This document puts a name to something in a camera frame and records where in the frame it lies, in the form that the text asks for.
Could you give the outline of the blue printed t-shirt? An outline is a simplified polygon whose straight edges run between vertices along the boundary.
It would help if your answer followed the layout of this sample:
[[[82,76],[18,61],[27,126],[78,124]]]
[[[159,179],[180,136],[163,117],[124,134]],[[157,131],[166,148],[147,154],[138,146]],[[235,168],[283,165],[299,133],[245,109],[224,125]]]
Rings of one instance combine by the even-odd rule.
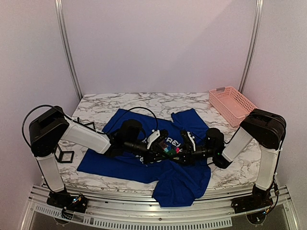
[[[181,146],[183,145],[181,130],[196,135],[198,145],[203,143],[208,130],[208,126],[194,109],[172,113],[171,120],[155,119],[152,116],[118,109],[103,128],[103,132],[112,133],[129,119],[142,124],[144,133],[138,136],[139,139],[146,140],[152,130],[158,127],[169,132],[166,142],[181,143]],[[161,207],[191,206],[195,199],[204,195],[211,178],[211,169],[206,160],[196,161],[194,165],[188,166],[181,166],[170,160],[143,164],[142,157],[129,152],[109,158],[89,149],[77,170],[145,184],[157,182],[152,197]]]

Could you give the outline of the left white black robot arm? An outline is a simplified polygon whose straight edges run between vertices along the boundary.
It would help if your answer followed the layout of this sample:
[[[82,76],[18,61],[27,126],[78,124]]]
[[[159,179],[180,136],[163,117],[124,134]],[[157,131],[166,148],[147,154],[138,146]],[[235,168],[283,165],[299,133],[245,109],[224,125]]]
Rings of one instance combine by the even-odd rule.
[[[155,128],[143,142],[138,139],[141,124],[133,119],[123,122],[114,133],[105,133],[94,128],[93,123],[83,124],[64,113],[59,106],[48,108],[28,125],[28,145],[35,157],[43,179],[53,193],[52,199],[61,208],[71,204],[66,194],[59,164],[74,161],[74,146],[89,149],[109,158],[124,152],[139,155],[144,162],[160,161],[165,157],[159,144],[168,136],[168,131]]]

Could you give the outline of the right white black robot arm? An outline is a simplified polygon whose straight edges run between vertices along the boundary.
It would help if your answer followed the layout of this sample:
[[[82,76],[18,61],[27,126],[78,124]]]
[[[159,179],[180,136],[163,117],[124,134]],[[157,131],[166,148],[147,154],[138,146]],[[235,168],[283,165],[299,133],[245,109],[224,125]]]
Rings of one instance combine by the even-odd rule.
[[[227,143],[224,142],[222,132],[216,128],[207,130],[204,145],[196,144],[192,135],[183,130],[181,134],[185,146],[176,159],[182,164],[191,164],[196,160],[212,158],[216,167],[226,169],[239,155],[247,152],[249,146],[257,145],[260,158],[254,185],[257,191],[249,197],[248,205],[258,209],[267,200],[264,191],[269,190],[273,184],[286,128],[286,120],[281,115],[253,109],[240,122]]]

